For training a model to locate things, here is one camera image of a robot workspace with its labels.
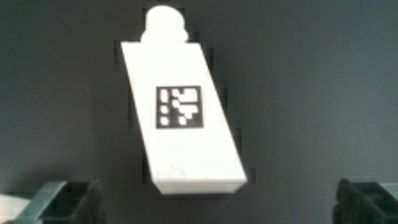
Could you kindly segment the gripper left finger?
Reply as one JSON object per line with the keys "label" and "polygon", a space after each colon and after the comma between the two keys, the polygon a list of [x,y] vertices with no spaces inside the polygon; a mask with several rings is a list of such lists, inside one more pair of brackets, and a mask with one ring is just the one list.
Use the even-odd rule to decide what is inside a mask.
{"label": "gripper left finger", "polygon": [[105,224],[100,181],[48,182],[11,224]]}

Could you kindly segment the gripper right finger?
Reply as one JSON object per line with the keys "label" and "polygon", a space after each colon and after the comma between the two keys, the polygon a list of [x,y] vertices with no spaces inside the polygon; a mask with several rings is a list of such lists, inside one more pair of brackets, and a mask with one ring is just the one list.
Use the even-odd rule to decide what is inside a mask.
{"label": "gripper right finger", "polygon": [[336,200],[334,224],[398,224],[398,183],[343,179]]}

